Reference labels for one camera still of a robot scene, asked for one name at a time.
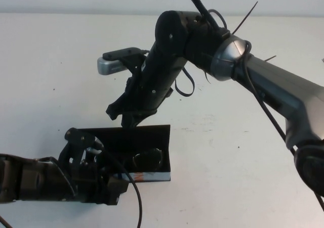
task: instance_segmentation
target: black robotic arm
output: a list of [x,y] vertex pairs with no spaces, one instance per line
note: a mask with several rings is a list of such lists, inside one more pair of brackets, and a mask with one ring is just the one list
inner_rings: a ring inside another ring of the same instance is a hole
[[[315,193],[324,196],[324,88],[256,58],[250,54],[248,41],[226,27],[215,26],[200,0],[192,1],[199,13],[161,14],[155,44],[141,65],[133,65],[135,73],[125,93],[109,105],[108,115],[114,120],[122,114],[121,124],[128,128],[155,114],[189,61],[217,80],[239,82],[256,95],[261,106],[265,102],[281,114],[286,119],[286,134],[282,132],[281,137],[294,154],[298,173]],[[98,60],[99,72],[110,67],[107,55],[118,61],[128,54],[128,49],[118,51],[119,57],[116,52],[104,54]]]

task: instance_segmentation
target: black box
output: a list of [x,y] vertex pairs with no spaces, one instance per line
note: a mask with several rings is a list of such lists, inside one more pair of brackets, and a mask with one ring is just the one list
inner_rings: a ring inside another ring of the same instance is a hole
[[[140,153],[154,148],[161,150],[163,161],[158,170],[148,168],[141,172],[135,172],[131,167],[125,166],[125,168],[136,182],[170,181],[170,125],[141,126],[130,129],[84,128],[79,130],[96,136],[122,164],[123,159],[130,153]],[[118,173],[117,169],[115,171],[116,176],[128,180],[124,173]]]

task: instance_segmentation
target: black cable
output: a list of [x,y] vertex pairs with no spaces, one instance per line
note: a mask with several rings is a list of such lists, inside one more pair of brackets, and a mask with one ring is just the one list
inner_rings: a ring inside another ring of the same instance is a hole
[[322,197],[320,195],[318,195],[317,193],[315,193],[315,192],[314,192],[314,194],[315,194],[315,196],[316,196],[316,198],[317,198],[317,200],[319,202],[319,205],[322,207],[322,210],[324,211],[324,202],[323,202]]
[[212,15],[207,11],[206,7],[204,7],[201,0],[191,0],[191,1],[194,3],[194,5],[196,6],[196,8],[200,12],[200,14],[202,14],[204,16],[204,18],[211,24],[211,26],[215,30],[219,30],[219,26],[218,26],[217,22],[212,17]]
[[[245,81],[247,82],[247,84],[250,87],[251,92],[253,93],[253,95],[255,96],[255,98],[257,99],[258,103],[260,104],[261,108],[263,109],[264,113],[268,116],[268,118],[270,119],[271,123],[273,124],[273,126],[275,127],[275,129],[278,131],[279,135],[281,136],[282,140],[284,142],[286,142],[286,134],[284,133],[284,131],[282,130],[282,128],[279,126],[278,122],[274,119],[273,115],[270,113],[269,109],[265,106],[263,100],[261,99],[260,95],[258,94],[257,90],[255,89],[249,72],[248,72],[248,68],[247,68],[247,60],[249,57],[249,53],[252,49],[252,45],[249,41],[246,41],[246,51],[243,55],[243,61],[242,61],[242,67],[243,67],[243,73],[244,73],[244,77],[245,77]],[[294,155],[295,154],[295,150],[293,148],[291,148],[290,152]]]
[[1,223],[5,228],[12,228],[12,226],[9,225],[9,223],[6,222],[6,220],[3,219],[1,216],[0,216],[0,223]]
[[248,18],[248,16],[251,14],[251,12],[253,11],[254,7],[257,5],[258,2],[256,2],[254,4],[254,6],[252,7],[252,9],[249,11],[249,13],[247,13],[247,15],[244,17],[244,19],[241,21],[241,23],[237,26],[237,28],[232,32],[232,34],[234,35],[238,29],[242,26],[242,24],[244,23],[244,21]]
[[223,25],[224,25],[224,28],[227,29],[227,24],[226,24],[226,21],[224,19],[224,17],[222,16],[222,14],[220,14],[218,11],[216,11],[215,9],[209,9],[208,12],[213,12],[215,13],[222,21]]
[[272,60],[272,59],[275,58],[275,57],[277,57],[277,55],[274,55],[274,56],[272,56],[272,57],[270,57],[270,58],[268,58],[268,59],[266,59],[266,60],[264,60],[264,61],[267,62],[267,61],[269,61],[269,60]]
[[191,81],[191,83],[192,83],[192,92],[191,92],[191,93],[184,93],[184,92],[182,92],[182,91],[178,88],[178,86],[177,86],[177,80],[175,80],[175,89],[176,89],[176,91],[177,91],[180,95],[182,95],[182,96],[184,96],[184,97],[189,97],[189,96],[191,96],[191,95],[194,93],[194,89],[195,89],[194,80],[193,80],[193,78],[191,77],[191,75],[188,73],[188,71],[186,70],[186,68],[183,68],[182,71],[183,71],[183,73],[188,77],[188,79],[189,79],[189,80]]
[[125,173],[125,175],[128,177],[128,179],[130,180],[130,182],[132,183],[132,185],[134,186],[137,198],[138,198],[138,206],[139,206],[139,217],[138,217],[138,224],[137,224],[137,228],[141,227],[141,223],[142,223],[142,216],[143,216],[143,207],[142,207],[142,199],[141,199],[141,194],[140,191],[137,188],[137,185],[134,181],[134,179],[131,177],[131,175],[129,174],[129,172],[124,168],[123,165],[121,165],[121,163],[113,156],[110,154],[109,151],[107,151],[102,145],[96,145],[98,147],[99,150],[102,151],[102,153],[122,172]]

